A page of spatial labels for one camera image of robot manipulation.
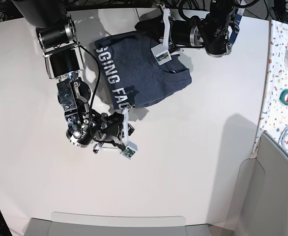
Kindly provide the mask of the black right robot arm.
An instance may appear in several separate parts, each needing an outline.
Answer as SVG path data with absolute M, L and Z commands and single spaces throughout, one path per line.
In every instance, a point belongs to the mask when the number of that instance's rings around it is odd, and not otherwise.
M 103 144 L 124 151 L 133 128 L 128 124 L 127 109 L 108 115 L 93 108 L 95 92 L 82 80 L 82 50 L 75 23 L 61 0 L 15 0 L 15 7 L 36 29 L 50 80 L 58 80 L 58 102 L 64 110 L 69 141 L 85 148 L 96 143 L 94 152 Z

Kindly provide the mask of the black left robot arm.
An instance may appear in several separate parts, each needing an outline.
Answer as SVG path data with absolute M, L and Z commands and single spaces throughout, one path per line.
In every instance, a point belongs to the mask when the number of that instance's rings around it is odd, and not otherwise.
M 243 15 L 240 0 L 212 0 L 210 12 L 200 18 L 188 17 L 183 11 L 182 0 L 178 5 L 181 20 L 168 17 L 170 32 L 168 49 L 170 53 L 180 49 L 205 49 L 212 57 L 221 57 L 231 52 L 239 33 L 239 23 Z

